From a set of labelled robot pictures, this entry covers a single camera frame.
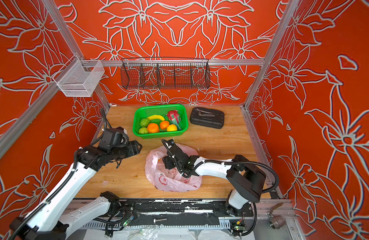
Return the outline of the green pear fruit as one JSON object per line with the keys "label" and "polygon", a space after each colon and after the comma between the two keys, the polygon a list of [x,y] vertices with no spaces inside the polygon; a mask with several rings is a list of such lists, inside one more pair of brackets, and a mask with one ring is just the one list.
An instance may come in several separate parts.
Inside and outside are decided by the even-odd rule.
{"label": "green pear fruit", "polygon": [[141,134],[141,135],[144,135],[144,134],[148,134],[149,131],[147,129],[147,127],[141,127],[139,130],[138,130],[138,133]]}

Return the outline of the pink plastic bag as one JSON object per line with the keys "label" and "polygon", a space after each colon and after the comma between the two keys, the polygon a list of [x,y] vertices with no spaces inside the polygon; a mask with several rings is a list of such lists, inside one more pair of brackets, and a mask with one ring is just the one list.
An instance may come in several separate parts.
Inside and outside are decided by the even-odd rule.
{"label": "pink plastic bag", "polygon": [[164,192],[184,193],[198,190],[202,184],[202,177],[192,176],[186,179],[177,168],[166,169],[163,163],[163,157],[167,156],[166,152],[166,148],[162,146],[151,150],[147,155],[145,175],[148,181]]}

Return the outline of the yellow lemon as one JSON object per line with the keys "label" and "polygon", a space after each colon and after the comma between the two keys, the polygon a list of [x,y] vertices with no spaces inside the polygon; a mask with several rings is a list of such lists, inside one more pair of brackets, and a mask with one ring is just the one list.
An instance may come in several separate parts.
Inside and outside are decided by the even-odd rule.
{"label": "yellow lemon", "polygon": [[175,132],[177,130],[178,130],[178,127],[175,124],[171,124],[171,125],[167,126],[167,128],[166,128],[167,132]]}

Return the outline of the red watermelon slice toy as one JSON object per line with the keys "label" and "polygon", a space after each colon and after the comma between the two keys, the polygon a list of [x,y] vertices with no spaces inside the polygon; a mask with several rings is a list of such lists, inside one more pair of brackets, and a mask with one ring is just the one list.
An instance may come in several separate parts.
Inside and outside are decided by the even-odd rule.
{"label": "red watermelon slice toy", "polygon": [[174,124],[176,125],[177,129],[178,130],[181,130],[181,127],[180,127],[180,121],[181,121],[181,118],[180,118],[180,115],[179,115],[179,111],[178,110],[172,110],[172,111],[169,111],[167,113],[167,117],[168,119]]}

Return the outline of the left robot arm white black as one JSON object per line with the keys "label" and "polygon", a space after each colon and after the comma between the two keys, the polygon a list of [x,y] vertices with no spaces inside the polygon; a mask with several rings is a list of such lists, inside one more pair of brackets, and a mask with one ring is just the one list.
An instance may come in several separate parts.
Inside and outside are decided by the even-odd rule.
{"label": "left robot arm white black", "polygon": [[64,211],[81,188],[102,167],[109,163],[140,154],[142,145],[129,140],[122,127],[112,128],[104,109],[100,109],[104,130],[100,137],[86,147],[76,150],[73,163],[66,175],[51,192],[24,218],[16,218],[10,224],[11,240],[66,240],[88,222],[120,209],[119,198],[107,191],[84,207],[65,214]]}

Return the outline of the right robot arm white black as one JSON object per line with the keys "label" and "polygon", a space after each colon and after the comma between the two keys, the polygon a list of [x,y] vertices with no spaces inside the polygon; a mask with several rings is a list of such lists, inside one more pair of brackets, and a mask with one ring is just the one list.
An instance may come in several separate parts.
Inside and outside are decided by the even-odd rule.
{"label": "right robot arm white black", "polygon": [[176,145],[174,140],[162,140],[167,150],[163,158],[166,169],[177,168],[182,177],[212,176],[226,179],[234,187],[226,205],[241,210],[246,203],[259,203],[263,193],[275,190],[279,185],[279,176],[270,166],[249,161],[242,155],[231,160],[211,160],[200,156],[188,156]]}

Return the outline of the green lime fruit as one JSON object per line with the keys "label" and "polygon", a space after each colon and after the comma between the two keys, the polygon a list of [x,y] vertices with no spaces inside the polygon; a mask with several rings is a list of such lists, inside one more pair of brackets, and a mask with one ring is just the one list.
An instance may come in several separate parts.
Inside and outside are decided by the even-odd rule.
{"label": "green lime fruit", "polygon": [[141,119],[139,125],[143,128],[147,128],[150,124],[150,120],[148,118]]}

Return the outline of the orange fruit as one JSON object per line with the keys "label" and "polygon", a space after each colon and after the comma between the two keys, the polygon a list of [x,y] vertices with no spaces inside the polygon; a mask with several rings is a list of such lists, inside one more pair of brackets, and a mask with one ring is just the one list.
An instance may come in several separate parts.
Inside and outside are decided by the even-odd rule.
{"label": "orange fruit", "polygon": [[169,121],[162,121],[159,123],[159,128],[161,130],[166,130],[169,125],[170,125]]}
{"label": "orange fruit", "polygon": [[158,124],[156,124],[156,123],[150,123],[150,124],[147,126],[147,131],[148,131],[150,134],[159,133],[159,125],[158,125]]}

